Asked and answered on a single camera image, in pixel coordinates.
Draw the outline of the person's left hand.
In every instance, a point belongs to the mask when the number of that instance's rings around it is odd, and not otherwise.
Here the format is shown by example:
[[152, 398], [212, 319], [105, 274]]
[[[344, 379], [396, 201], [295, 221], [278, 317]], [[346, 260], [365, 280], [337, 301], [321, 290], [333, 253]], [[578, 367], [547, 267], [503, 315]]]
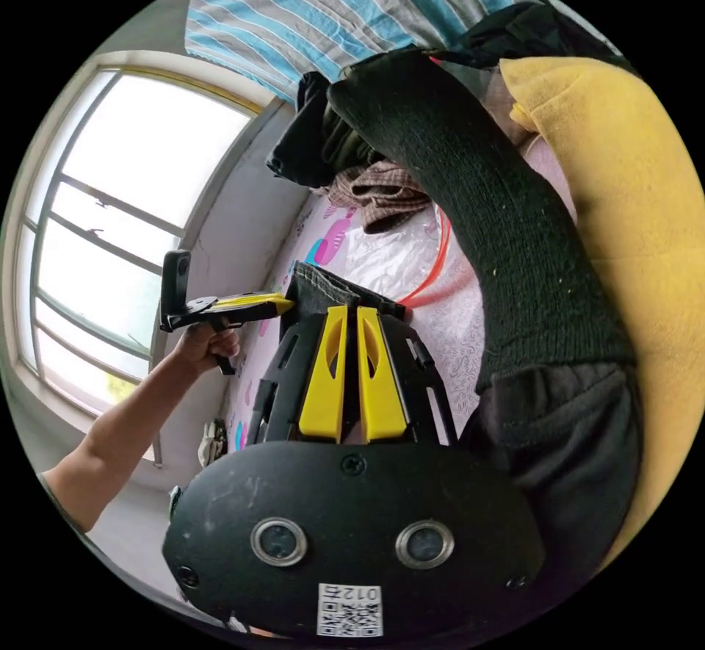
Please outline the person's left hand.
[[239, 353], [239, 336], [235, 328], [222, 327], [215, 329], [206, 322], [186, 327], [168, 360], [194, 380], [218, 367], [220, 359], [230, 363]]

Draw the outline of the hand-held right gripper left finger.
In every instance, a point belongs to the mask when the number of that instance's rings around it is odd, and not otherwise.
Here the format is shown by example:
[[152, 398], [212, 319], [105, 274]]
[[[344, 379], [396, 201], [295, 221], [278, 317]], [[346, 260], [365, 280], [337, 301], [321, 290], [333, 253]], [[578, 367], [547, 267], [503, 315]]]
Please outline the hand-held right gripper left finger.
[[348, 307], [324, 316], [319, 344], [298, 421], [300, 433], [339, 443], [344, 411]]

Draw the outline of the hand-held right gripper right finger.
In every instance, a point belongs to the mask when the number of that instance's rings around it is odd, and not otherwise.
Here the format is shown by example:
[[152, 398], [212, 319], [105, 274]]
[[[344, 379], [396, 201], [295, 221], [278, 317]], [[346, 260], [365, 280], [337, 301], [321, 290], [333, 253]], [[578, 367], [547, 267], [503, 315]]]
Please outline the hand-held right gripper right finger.
[[401, 438], [407, 420], [378, 312], [373, 308], [358, 308], [356, 329], [364, 443]]

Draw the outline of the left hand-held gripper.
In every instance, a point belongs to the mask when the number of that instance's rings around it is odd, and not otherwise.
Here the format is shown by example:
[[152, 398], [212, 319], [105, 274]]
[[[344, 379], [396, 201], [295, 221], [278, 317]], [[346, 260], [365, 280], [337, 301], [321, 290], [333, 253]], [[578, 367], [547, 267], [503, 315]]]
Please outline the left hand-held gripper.
[[[230, 328], [240, 328], [251, 322], [262, 322], [279, 317], [290, 311], [295, 302], [284, 298], [280, 292], [249, 292], [225, 298], [200, 298], [189, 301], [181, 308], [173, 308], [171, 312], [162, 308], [160, 329], [166, 333], [173, 333], [179, 329], [193, 324], [206, 322], [215, 329], [222, 329], [222, 325]], [[177, 365], [164, 360], [165, 366], [159, 366], [160, 372], [171, 371], [172, 375], [189, 377], [178, 369]], [[235, 370], [231, 362], [225, 359], [218, 361], [218, 367], [223, 375], [234, 375]]]

